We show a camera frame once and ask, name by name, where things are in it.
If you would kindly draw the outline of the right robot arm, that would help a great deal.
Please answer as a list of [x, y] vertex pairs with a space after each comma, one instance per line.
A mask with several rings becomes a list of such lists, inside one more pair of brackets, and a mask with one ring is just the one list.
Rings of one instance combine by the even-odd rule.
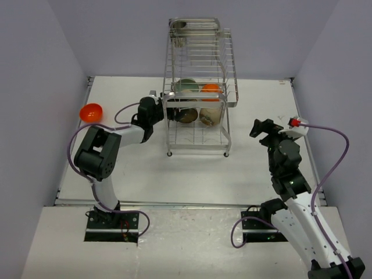
[[271, 183], [278, 195], [261, 204], [259, 221], [287, 239], [304, 262], [308, 278], [361, 278], [363, 261], [352, 256], [332, 232], [316, 205], [317, 192], [299, 169], [302, 157], [296, 141], [310, 126], [299, 117], [288, 124], [285, 129], [271, 119], [256, 119], [249, 134], [252, 138], [266, 134], [259, 142], [267, 148]]

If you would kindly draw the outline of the cream beige bowl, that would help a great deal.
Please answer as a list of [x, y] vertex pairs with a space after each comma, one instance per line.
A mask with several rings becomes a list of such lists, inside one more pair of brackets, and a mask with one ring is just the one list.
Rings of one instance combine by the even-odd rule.
[[196, 98], [196, 93], [198, 91], [194, 91], [191, 89], [185, 89], [181, 91], [175, 92], [175, 100], [178, 102], [196, 102], [198, 99]]

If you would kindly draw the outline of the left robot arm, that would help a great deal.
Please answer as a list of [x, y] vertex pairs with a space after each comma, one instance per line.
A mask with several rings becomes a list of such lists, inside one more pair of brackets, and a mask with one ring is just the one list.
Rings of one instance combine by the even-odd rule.
[[134, 144], [146, 143], [153, 134], [154, 125], [162, 120], [180, 120], [180, 109], [163, 108], [162, 98], [147, 96], [138, 103], [137, 112], [129, 122], [122, 122], [119, 127], [109, 127], [100, 123], [85, 124], [73, 137], [83, 129], [86, 130], [75, 155], [71, 155], [71, 143], [67, 146], [67, 159], [73, 171], [86, 179], [96, 201], [94, 209], [89, 212], [93, 221], [115, 228], [120, 224], [121, 216], [126, 212], [120, 210], [120, 202], [113, 189], [111, 175], [121, 148]]

